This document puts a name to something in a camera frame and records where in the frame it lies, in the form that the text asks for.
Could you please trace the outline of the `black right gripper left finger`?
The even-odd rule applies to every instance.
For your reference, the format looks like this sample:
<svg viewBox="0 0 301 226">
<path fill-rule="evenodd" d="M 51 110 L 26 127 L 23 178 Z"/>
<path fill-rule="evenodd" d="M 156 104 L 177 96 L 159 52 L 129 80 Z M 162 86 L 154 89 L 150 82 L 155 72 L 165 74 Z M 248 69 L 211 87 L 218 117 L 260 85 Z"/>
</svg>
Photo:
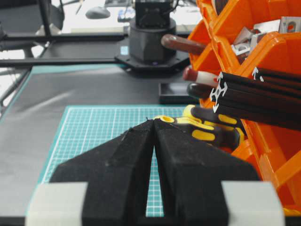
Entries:
<svg viewBox="0 0 301 226">
<path fill-rule="evenodd" d="M 59 164 L 37 186 L 28 226 L 125 226 L 145 213 L 154 145 L 148 120 Z"/>
</svg>

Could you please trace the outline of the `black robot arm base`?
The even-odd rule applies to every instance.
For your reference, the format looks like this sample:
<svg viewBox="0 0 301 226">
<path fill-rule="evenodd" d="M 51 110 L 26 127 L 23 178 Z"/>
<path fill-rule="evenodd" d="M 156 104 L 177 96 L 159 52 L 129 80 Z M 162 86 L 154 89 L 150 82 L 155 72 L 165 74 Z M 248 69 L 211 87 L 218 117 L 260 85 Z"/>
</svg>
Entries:
<svg viewBox="0 0 301 226">
<path fill-rule="evenodd" d="M 171 71 L 188 65 L 187 53 L 161 44 L 164 35 L 176 35 L 170 13 L 177 5 L 172 0 L 133 0 L 135 17 L 129 22 L 128 38 L 118 42 L 116 61 L 136 71 Z"/>
</svg>

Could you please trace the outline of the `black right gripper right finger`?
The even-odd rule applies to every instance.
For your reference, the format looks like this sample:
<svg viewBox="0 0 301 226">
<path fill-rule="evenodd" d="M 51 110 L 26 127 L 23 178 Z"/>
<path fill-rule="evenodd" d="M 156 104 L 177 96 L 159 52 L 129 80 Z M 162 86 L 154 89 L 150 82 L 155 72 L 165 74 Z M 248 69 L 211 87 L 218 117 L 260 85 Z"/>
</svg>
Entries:
<svg viewBox="0 0 301 226">
<path fill-rule="evenodd" d="M 178 128 L 155 120 L 156 156 L 186 226 L 283 226 L 273 185 L 254 167 Z"/>
</svg>

